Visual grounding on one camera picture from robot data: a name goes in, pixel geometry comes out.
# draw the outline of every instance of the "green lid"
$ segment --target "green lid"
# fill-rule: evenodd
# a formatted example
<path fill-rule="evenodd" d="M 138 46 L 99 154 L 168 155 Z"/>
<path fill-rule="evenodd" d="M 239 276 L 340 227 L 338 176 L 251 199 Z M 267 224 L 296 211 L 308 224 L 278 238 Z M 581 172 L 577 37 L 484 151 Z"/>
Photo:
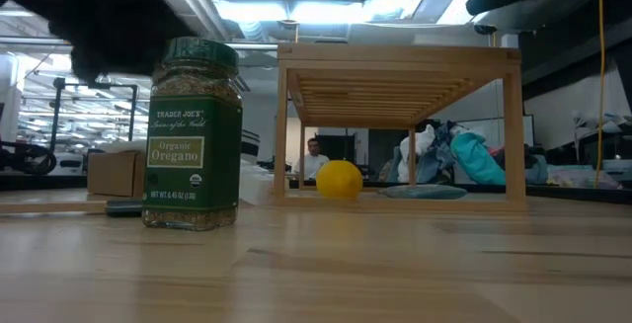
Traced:
<path fill-rule="evenodd" d="M 221 42 L 194 37 L 181 37 L 169 41 L 163 58 L 164 64 L 176 61 L 203 61 L 223 66 L 237 74 L 239 55 L 232 47 Z"/>

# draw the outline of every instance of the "lemon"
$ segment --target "lemon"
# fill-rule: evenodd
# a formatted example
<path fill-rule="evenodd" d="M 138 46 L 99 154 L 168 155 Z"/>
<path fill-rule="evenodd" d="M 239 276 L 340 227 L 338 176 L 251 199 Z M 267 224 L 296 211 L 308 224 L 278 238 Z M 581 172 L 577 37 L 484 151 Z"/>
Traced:
<path fill-rule="evenodd" d="M 356 165 L 333 160 L 316 174 L 316 189 L 326 199 L 355 199 L 362 191 L 362 174 Z"/>

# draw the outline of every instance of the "person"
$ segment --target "person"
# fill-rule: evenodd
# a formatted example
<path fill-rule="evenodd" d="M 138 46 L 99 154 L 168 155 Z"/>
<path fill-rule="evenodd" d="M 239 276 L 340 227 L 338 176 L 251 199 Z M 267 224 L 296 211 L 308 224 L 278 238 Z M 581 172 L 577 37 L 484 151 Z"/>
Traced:
<path fill-rule="evenodd" d="M 303 176 L 305 180 L 315 179 L 320 168 L 329 162 L 329 158 L 320 154 L 320 146 L 318 145 L 318 140 L 316 140 L 316 138 L 307 140 L 307 150 L 309 153 L 305 154 L 305 172 Z M 299 160 L 294 170 L 296 174 L 300 173 L 300 166 L 301 164 Z"/>

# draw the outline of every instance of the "teal fabric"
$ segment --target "teal fabric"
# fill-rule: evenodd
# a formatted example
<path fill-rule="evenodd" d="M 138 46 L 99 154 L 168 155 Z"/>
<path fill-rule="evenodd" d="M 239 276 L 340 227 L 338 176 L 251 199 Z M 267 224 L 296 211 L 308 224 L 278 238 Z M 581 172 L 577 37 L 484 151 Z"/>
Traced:
<path fill-rule="evenodd" d="M 399 172 L 397 171 L 397 167 L 399 166 L 400 161 L 402 161 L 402 152 L 399 151 L 399 146 L 395 146 L 395 148 L 393 149 L 393 162 L 391 163 L 391 171 L 388 172 L 386 182 L 399 182 Z"/>
<path fill-rule="evenodd" d="M 380 191 L 391 199 L 456 200 L 467 195 L 467 191 L 446 185 L 402 185 Z"/>
<path fill-rule="evenodd" d="M 485 139 L 472 132 L 456 135 L 450 150 L 465 173 L 480 185 L 504 185 L 505 171 L 483 145 Z"/>

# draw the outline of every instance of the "cardboard box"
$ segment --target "cardboard box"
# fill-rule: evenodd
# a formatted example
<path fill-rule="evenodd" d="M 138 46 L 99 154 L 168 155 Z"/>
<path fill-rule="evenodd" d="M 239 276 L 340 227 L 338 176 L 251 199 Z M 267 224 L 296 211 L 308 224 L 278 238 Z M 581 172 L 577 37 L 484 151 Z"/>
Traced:
<path fill-rule="evenodd" d="M 90 154 L 88 192 L 142 199 L 146 161 L 137 151 Z"/>

